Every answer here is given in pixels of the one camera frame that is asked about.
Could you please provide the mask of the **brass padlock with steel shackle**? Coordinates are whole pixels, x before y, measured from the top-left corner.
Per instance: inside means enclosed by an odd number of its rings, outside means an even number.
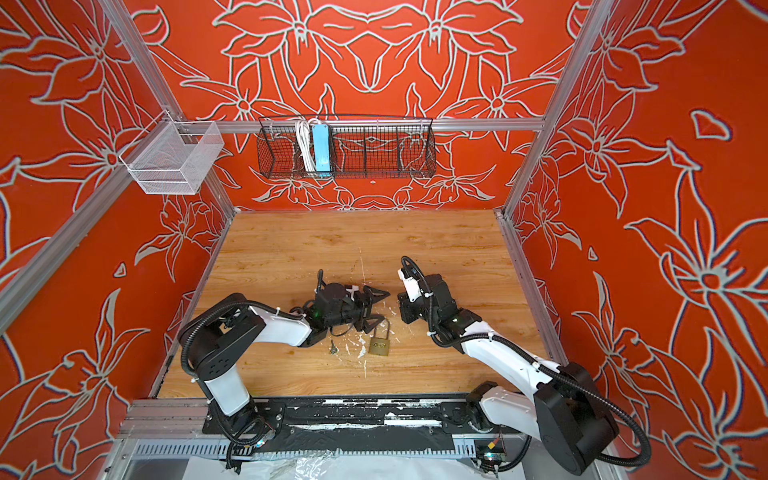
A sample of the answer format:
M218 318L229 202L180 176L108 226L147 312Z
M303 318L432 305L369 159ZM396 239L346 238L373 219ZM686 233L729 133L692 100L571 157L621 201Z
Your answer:
M387 319L379 321L372 330L368 353L386 357L390 353L390 322Z

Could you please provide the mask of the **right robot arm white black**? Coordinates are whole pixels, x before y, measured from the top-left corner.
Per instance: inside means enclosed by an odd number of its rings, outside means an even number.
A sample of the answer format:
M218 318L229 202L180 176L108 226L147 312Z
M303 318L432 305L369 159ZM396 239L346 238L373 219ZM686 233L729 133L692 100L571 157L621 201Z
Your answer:
M474 312L458 307L439 274L403 267L398 276L402 320L427 323L441 348L480 361L516 387L488 384L474 392L484 419L539 441L565 471L582 474L594 461L642 467L652 457L643 428L603 397L588 372L575 362L561 365L534 355L495 331Z

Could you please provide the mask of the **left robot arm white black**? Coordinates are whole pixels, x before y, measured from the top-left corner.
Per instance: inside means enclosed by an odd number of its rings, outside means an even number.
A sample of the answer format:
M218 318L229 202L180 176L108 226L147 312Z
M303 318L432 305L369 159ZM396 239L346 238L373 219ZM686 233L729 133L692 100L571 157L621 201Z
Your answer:
M389 296L368 285L320 280L313 299L283 311L233 293L180 330L182 370L200 386L211 422L230 445L256 446L279 422L262 415L238 373L237 363L251 345L309 348L339 326L369 333L385 319L373 306Z

